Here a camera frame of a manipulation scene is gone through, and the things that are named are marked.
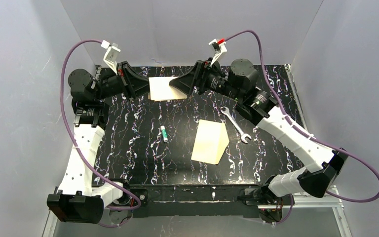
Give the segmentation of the brown letter paper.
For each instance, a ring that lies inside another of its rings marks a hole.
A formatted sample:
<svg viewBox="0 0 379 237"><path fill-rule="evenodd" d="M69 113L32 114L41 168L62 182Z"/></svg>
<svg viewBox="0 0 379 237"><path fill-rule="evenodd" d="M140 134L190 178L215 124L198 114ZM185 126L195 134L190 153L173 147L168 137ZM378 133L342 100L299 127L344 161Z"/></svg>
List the brown letter paper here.
<svg viewBox="0 0 379 237"><path fill-rule="evenodd" d="M188 96L175 88L160 88L151 90L149 98L153 101L186 99Z"/></svg>

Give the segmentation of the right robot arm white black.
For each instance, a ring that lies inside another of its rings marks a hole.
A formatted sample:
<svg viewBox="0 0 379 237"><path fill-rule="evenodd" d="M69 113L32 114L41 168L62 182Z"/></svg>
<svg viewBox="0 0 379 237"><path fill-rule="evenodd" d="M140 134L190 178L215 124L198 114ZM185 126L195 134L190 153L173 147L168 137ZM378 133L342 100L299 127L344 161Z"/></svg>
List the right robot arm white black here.
<svg viewBox="0 0 379 237"><path fill-rule="evenodd" d="M346 155L318 144L304 129L295 130L296 123L287 122L276 99L257 87L261 74L247 59L232 62L225 74L218 62L198 60L186 74L169 82L180 92L191 95L194 88L202 94L211 90L236 101L235 109L253 125L271 134L303 163L303 168L269 178L259 195L280 198L306 192L322 198L347 159Z"/></svg>

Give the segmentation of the cream envelope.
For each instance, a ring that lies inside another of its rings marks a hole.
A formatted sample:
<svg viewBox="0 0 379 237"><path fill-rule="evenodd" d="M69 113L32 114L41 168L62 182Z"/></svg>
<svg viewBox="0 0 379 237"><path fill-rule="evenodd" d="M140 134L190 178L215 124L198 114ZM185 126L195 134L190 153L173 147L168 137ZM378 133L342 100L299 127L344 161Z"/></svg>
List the cream envelope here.
<svg viewBox="0 0 379 237"><path fill-rule="evenodd" d="M217 165L228 145L225 123L201 119L198 123L191 160Z"/></svg>

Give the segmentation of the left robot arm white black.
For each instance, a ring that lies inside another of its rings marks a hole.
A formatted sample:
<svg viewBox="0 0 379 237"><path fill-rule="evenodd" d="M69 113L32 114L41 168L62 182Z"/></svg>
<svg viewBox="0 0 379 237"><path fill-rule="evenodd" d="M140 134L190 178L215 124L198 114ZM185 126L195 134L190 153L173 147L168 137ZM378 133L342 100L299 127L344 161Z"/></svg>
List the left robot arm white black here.
<svg viewBox="0 0 379 237"><path fill-rule="evenodd" d="M129 190L123 179L109 179L95 168L100 143L108 123L109 105L105 100L124 93L136 98L148 92L149 81L137 74L127 62L109 66L95 77L85 69L61 74L68 84L75 114L74 127L67 132L73 147L61 184L47 198L47 206L62 222L101 221L105 209L131 211L144 200Z"/></svg>

